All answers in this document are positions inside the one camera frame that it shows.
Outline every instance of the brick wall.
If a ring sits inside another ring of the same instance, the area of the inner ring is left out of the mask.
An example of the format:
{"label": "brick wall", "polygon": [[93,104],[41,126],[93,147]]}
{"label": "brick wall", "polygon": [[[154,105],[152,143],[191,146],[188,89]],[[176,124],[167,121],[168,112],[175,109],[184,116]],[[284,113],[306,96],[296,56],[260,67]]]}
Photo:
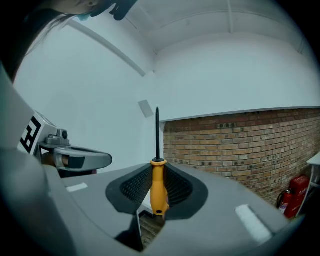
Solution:
{"label": "brick wall", "polygon": [[320,151],[320,109],[291,109],[167,122],[169,163],[234,179],[276,204]]}

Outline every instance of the yellow screwdriver handle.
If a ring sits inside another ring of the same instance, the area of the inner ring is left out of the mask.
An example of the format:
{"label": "yellow screwdriver handle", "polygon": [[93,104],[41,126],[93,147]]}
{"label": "yellow screwdriver handle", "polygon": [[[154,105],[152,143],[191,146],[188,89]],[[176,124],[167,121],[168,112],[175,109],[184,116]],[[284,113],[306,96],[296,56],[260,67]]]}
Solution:
{"label": "yellow screwdriver handle", "polygon": [[164,215],[169,209],[167,204],[168,192],[164,183],[164,169],[167,161],[154,162],[152,164],[152,187],[150,190],[150,203],[155,215]]}

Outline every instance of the white tape strip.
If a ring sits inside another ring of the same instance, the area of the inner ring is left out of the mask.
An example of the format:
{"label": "white tape strip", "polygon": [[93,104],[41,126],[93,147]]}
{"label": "white tape strip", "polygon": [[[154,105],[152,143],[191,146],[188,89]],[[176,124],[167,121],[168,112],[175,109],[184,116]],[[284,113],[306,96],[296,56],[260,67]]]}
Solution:
{"label": "white tape strip", "polygon": [[270,230],[260,221],[260,219],[258,219],[247,204],[236,207],[235,213],[238,215],[252,238],[260,245],[272,237]]}
{"label": "white tape strip", "polygon": [[74,185],[74,186],[68,186],[66,188],[66,190],[68,192],[75,192],[75,191],[78,191],[78,190],[86,189],[87,187],[88,187],[88,185],[86,183],[81,183],[81,184]]}

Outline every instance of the gray plastic surface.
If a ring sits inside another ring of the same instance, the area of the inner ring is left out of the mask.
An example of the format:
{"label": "gray plastic surface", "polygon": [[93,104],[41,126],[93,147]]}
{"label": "gray plastic surface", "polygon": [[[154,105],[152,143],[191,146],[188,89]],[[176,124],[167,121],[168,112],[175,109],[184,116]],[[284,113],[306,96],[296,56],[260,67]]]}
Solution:
{"label": "gray plastic surface", "polygon": [[[105,189],[112,180],[144,164],[62,180],[56,168],[41,166],[31,155],[16,150],[0,153],[1,194],[19,223],[40,245],[62,255],[138,255],[113,239],[129,228],[133,216],[118,213],[107,200]],[[248,204],[274,235],[289,223],[276,208],[236,181],[175,166],[207,186],[207,202],[190,219],[167,221],[151,245],[139,254],[227,256],[256,250],[257,242],[235,214],[235,207],[240,205]],[[88,187],[67,192],[66,187],[81,183]],[[274,241],[273,247],[281,245]]]}
{"label": "gray plastic surface", "polygon": [[173,164],[201,180],[208,188],[205,205],[192,218],[172,220],[146,248],[152,255],[240,255],[258,246],[235,213],[240,205],[249,205],[274,234],[289,222],[273,206],[240,183]]}
{"label": "gray plastic surface", "polygon": [[117,212],[106,197],[109,183],[121,176],[131,173],[145,164],[126,169],[99,173],[96,175],[64,178],[65,187],[85,183],[87,188],[70,193],[74,202],[103,231],[115,238],[121,232],[129,229],[132,215]]}
{"label": "gray plastic surface", "polygon": [[[97,226],[110,233],[121,225],[119,221],[123,213],[116,213],[112,205],[105,202],[104,189],[110,181],[141,166],[143,165],[97,175],[67,178],[63,182],[66,187],[81,183],[88,185],[88,188],[73,192],[71,195]],[[207,202],[190,219],[167,221],[144,253],[159,256],[239,255],[254,249],[258,243],[235,213],[235,208],[240,205],[248,204],[273,234],[288,224],[287,219],[275,207],[240,183],[184,165],[174,164],[174,166],[193,175],[207,186],[209,190]]]}
{"label": "gray plastic surface", "polygon": [[0,62],[0,148],[15,149],[34,111],[16,92]]}

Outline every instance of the black mesh holder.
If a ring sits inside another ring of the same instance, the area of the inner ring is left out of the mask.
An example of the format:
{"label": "black mesh holder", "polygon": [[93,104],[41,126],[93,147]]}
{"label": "black mesh holder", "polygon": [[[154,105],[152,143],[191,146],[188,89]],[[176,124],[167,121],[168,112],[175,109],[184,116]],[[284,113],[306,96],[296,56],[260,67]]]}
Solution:
{"label": "black mesh holder", "polygon": [[169,163],[164,165],[164,186],[170,206],[165,213],[166,220],[191,218],[208,198],[208,189],[202,181]]}
{"label": "black mesh holder", "polygon": [[120,213],[135,215],[152,186],[152,165],[145,166],[112,181],[105,195]]}
{"label": "black mesh holder", "polygon": [[152,166],[141,171],[120,186],[122,194],[141,205],[152,186]]}
{"label": "black mesh holder", "polygon": [[168,192],[170,207],[174,207],[186,200],[193,191],[193,186],[186,178],[165,166],[164,186]]}

